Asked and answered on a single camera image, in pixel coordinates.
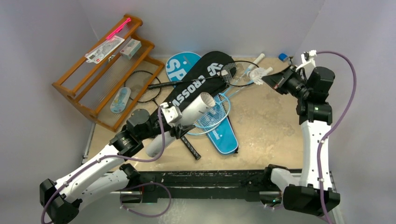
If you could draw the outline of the white shuttlecock tube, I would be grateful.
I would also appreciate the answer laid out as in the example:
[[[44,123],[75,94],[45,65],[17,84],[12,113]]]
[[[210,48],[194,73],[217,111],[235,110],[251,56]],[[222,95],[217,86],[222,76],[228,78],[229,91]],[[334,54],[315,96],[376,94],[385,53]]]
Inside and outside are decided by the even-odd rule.
[[[214,106],[215,101],[213,97],[207,92],[202,92],[183,111],[181,111],[182,118],[172,126],[177,126],[179,124],[183,126],[193,125]],[[161,115],[163,115],[163,113],[160,107],[158,108],[157,114],[161,121]],[[170,132],[164,132],[162,125],[160,125],[160,129],[162,131],[161,134],[157,135],[149,145],[145,147],[146,154],[149,157],[162,155],[164,149],[176,140],[175,137],[171,137]]]

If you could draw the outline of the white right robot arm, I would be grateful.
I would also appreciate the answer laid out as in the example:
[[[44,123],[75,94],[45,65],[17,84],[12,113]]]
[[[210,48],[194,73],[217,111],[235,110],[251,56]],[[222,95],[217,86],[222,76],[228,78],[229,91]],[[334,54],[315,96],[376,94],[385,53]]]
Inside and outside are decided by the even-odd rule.
[[[332,107],[326,101],[335,80],[332,70],[313,69],[307,80],[293,66],[262,80],[280,94],[297,99],[296,112],[303,132],[303,168],[295,178],[286,167],[269,165],[263,186],[282,192],[285,209],[323,217],[340,203],[333,189],[328,165],[328,134],[332,128]]]

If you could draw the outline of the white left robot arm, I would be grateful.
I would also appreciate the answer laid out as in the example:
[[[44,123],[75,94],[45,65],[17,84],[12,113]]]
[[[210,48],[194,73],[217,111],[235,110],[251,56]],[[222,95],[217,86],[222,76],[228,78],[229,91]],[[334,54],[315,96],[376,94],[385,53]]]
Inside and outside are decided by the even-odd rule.
[[[123,188],[137,189],[139,178],[130,165],[109,177],[104,175],[116,166],[137,161],[135,155],[144,149],[145,139],[151,139],[146,146],[146,162],[160,159],[165,148],[193,129],[200,117],[195,109],[180,111],[176,106],[160,106],[154,115],[144,109],[134,111],[122,130],[88,162],[56,181],[46,179],[40,184],[41,223],[49,217],[52,224],[67,224],[103,195]]]

